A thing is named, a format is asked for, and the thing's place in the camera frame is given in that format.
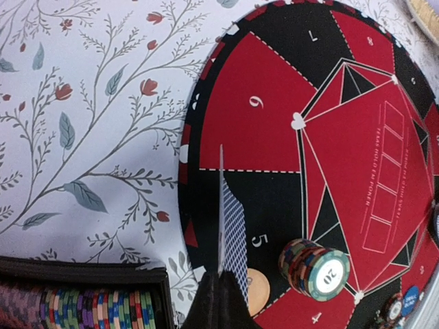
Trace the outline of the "orange big blind button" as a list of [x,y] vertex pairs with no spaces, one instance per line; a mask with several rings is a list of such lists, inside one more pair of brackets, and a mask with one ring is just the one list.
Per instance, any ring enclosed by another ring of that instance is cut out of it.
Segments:
[[257,269],[248,268],[248,310],[253,317],[259,313],[270,298],[270,283]]

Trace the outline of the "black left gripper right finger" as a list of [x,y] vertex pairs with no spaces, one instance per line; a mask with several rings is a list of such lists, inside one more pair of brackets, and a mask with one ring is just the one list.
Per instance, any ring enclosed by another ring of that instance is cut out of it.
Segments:
[[257,328],[257,324],[250,316],[234,273],[224,271],[219,281],[219,328]]

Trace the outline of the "poker chip stack red top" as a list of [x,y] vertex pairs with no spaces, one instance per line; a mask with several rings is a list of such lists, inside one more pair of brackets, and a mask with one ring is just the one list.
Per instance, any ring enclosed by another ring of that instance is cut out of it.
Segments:
[[402,308],[402,294],[396,293],[386,302],[383,311],[375,320],[375,328],[393,328],[401,317]]

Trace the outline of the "blue backed playing card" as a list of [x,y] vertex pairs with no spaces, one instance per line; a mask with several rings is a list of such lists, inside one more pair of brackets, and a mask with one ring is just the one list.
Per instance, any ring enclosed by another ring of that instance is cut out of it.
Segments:
[[248,305],[248,259],[244,207],[233,195],[224,176],[224,149],[219,146],[218,274],[232,272]]

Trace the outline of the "poker chip stack twenty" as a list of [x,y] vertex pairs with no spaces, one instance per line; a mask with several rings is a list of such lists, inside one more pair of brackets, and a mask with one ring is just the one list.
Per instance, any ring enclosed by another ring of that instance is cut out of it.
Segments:
[[307,239],[287,243],[278,258],[278,268],[295,291],[318,302],[339,295],[351,272],[344,252]]

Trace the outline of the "blue small blind button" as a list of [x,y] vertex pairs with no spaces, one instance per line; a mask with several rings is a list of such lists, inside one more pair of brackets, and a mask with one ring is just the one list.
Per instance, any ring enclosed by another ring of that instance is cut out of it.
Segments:
[[415,308],[419,299],[419,288],[417,286],[410,287],[403,296],[403,308],[401,315],[407,317]]

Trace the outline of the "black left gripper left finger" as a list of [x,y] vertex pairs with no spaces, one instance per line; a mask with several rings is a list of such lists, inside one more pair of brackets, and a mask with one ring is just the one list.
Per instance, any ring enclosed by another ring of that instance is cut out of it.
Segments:
[[219,328],[219,278],[217,272],[204,273],[182,329]]

